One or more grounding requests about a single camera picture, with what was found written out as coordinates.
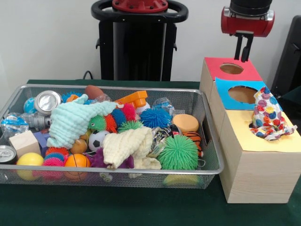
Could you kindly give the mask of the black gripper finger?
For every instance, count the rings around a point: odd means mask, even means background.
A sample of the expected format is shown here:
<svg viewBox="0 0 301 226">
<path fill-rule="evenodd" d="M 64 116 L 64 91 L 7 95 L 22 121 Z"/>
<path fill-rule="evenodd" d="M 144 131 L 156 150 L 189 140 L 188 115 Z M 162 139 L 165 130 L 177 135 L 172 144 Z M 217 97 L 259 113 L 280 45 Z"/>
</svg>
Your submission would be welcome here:
<svg viewBox="0 0 301 226">
<path fill-rule="evenodd" d="M 241 51 L 241 45 L 242 45 L 242 40 L 244 38 L 244 34 L 241 33 L 241 32 L 237 32 L 237 33 L 235 33 L 235 36 L 238 38 L 238 40 L 237 40 L 237 45 L 236 45 L 236 51 L 235 51 L 234 59 L 235 60 L 239 60 L 240 51 Z"/>
<path fill-rule="evenodd" d="M 243 48 L 241 61 L 244 63 L 248 61 L 250 50 L 253 42 L 253 34 L 243 34 L 243 37 L 247 39 L 246 46 Z"/>
</svg>

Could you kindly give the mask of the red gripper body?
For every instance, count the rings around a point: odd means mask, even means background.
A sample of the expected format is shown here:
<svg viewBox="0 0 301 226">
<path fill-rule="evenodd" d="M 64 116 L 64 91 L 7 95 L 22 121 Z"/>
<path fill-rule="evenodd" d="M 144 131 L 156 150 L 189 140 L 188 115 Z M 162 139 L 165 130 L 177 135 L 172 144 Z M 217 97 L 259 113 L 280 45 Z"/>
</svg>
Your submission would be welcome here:
<svg viewBox="0 0 301 226">
<path fill-rule="evenodd" d="M 225 6 L 221 14 L 221 30 L 223 33 L 253 34 L 255 37 L 267 37 L 275 21 L 275 12 L 269 10 L 263 16 L 246 17 L 238 15 Z"/>
</svg>

